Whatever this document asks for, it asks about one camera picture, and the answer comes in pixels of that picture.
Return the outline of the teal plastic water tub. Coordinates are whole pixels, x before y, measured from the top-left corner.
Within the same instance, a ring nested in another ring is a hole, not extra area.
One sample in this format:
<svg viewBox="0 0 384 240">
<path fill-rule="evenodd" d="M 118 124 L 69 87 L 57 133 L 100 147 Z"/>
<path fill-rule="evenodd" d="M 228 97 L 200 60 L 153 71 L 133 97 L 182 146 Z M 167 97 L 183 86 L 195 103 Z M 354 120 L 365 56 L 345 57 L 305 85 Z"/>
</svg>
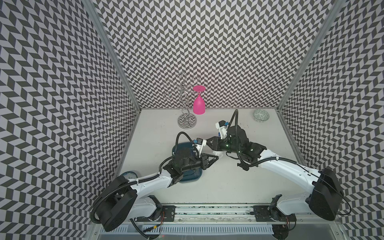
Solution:
<svg viewBox="0 0 384 240">
<path fill-rule="evenodd" d="M 172 149 L 172 153 L 175 154 L 180 150 L 188 149 L 192 155 L 195 155 L 195 151 L 190 142 L 187 143 L 179 143 L 177 146 L 174 146 Z M 181 184 L 192 183 L 198 181 L 203 174 L 202 169 L 194 169 L 188 170 L 183 173 L 183 178 L 180 180 Z"/>
</svg>

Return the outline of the blue capped test tube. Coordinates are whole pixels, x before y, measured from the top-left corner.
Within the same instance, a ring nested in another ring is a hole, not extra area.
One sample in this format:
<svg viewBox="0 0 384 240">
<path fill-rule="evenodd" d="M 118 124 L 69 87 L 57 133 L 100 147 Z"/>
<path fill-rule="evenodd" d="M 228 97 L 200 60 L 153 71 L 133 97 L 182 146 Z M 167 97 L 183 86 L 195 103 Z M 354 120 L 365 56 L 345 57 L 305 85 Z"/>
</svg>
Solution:
<svg viewBox="0 0 384 240">
<path fill-rule="evenodd" d="M 223 157 L 224 152 L 222 152 L 222 151 L 220 151 L 220 152 L 214 151 L 214 155 L 217 156 L 220 159 L 220 158 Z"/>
</svg>

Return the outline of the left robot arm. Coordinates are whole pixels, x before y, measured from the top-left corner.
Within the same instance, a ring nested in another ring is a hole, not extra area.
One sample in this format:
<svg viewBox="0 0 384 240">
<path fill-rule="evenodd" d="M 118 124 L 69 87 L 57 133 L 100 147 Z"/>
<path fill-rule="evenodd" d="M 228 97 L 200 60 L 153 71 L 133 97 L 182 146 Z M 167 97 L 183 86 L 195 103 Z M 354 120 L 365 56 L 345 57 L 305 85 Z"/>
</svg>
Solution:
<svg viewBox="0 0 384 240">
<path fill-rule="evenodd" d="M 156 220 L 162 205 L 152 192 L 177 184 L 184 172 L 206 170 L 218 159 L 218 156 L 205 153 L 196 157 L 190 149 L 181 149 L 165 159 L 153 175 L 136 179 L 118 176 L 94 201 L 90 219 L 94 224 L 101 224 L 107 232 L 126 219 L 145 217 Z"/>
</svg>

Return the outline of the blue patterned plate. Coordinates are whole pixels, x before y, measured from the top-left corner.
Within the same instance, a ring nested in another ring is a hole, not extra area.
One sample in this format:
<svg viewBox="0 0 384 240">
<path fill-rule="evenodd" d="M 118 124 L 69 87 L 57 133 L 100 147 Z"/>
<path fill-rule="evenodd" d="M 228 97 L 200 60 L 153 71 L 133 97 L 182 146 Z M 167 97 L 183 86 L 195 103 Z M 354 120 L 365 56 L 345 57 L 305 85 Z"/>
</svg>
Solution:
<svg viewBox="0 0 384 240">
<path fill-rule="evenodd" d="M 135 172 L 127 171 L 121 174 L 121 176 L 125 177 L 126 179 L 137 179 L 138 175 Z"/>
</svg>

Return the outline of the patterned ceramic bowl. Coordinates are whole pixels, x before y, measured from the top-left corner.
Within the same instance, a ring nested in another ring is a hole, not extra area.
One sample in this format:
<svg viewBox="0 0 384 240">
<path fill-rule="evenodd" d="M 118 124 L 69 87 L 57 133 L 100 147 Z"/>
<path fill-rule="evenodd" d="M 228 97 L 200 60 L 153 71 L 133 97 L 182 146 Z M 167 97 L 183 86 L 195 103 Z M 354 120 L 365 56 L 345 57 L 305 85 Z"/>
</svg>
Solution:
<svg viewBox="0 0 384 240">
<path fill-rule="evenodd" d="M 264 109 L 256 109 L 253 111 L 253 117 L 257 122 L 266 122 L 269 120 L 270 115 Z"/>
</svg>

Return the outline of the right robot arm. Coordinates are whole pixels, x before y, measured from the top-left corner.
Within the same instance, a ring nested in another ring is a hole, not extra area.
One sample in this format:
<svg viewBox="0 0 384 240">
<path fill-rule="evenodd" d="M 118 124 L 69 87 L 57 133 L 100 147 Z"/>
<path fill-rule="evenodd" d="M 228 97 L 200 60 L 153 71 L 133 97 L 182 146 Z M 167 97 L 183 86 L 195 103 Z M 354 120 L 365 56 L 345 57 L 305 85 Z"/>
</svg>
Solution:
<svg viewBox="0 0 384 240">
<path fill-rule="evenodd" d="M 217 137 L 206 140 L 210 149 L 216 152 L 235 153 L 244 170 L 261 167 L 301 187 L 304 192 L 294 195 L 276 195 L 268 211 L 274 221 L 282 217 L 310 213 L 333 221 L 340 215 L 344 193 L 335 172 L 329 168 L 312 169 L 296 161 L 281 157 L 267 147 L 250 142 L 240 127 L 220 128 Z"/>
</svg>

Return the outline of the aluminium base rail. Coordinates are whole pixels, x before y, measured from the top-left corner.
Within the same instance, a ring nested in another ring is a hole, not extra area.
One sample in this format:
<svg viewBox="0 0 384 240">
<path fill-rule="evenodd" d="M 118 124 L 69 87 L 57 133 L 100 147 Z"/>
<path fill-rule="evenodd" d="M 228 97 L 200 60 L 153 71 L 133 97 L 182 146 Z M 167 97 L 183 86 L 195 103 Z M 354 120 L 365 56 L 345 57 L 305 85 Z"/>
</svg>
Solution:
<svg viewBox="0 0 384 240">
<path fill-rule="evenodd" d="M 269 204 L 166 204 L 156 220 L 139 217 L 139 223 L 267 223 L 293 224 L 296 215 L 284 216 L 280 220 L 272 219 Z"/>
</svg>

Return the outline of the pink plastic wine glass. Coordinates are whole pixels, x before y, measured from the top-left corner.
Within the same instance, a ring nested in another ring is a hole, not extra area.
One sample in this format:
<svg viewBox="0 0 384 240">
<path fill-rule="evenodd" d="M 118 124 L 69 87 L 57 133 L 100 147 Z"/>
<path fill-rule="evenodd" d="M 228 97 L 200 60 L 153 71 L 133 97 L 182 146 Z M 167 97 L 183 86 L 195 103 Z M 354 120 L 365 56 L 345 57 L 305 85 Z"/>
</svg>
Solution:
<svg viewBox="0 0 384 240">
<path fill-rule="evenodd" d="M 193 112 L 196 115 L 203 115 L 206 111 L 206 104 L 201 94 L 206 90 L 204 86 L 197 85 L 193 87 L 193 91 L 198 94 L 193 104 Z"/>
</svg>

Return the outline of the chrome glass rack stand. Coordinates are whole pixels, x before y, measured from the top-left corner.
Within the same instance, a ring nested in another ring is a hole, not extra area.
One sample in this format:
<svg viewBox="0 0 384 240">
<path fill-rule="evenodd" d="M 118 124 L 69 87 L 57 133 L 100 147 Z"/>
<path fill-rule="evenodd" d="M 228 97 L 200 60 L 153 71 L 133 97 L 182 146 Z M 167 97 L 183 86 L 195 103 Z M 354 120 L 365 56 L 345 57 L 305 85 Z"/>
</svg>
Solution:
<svg viewBox="0 0 384 240">
<path fill-rule="evenodd" d="M 176 96 L 180 102 L 181 115 L 178 117 L 177 123 L 181 129 L 189 130 L 196 126 L 197 117 L 191 110 L 191 98 L 190 94 L 193 94 L 193 87 L 196 80 L 192 80 L 188 83 L 188 78 L 185 72 L 178 72 L 176 82 L 168 80 L 165 83 L 166 96 L 170 99 L 172 96 Z"/>
</svg>

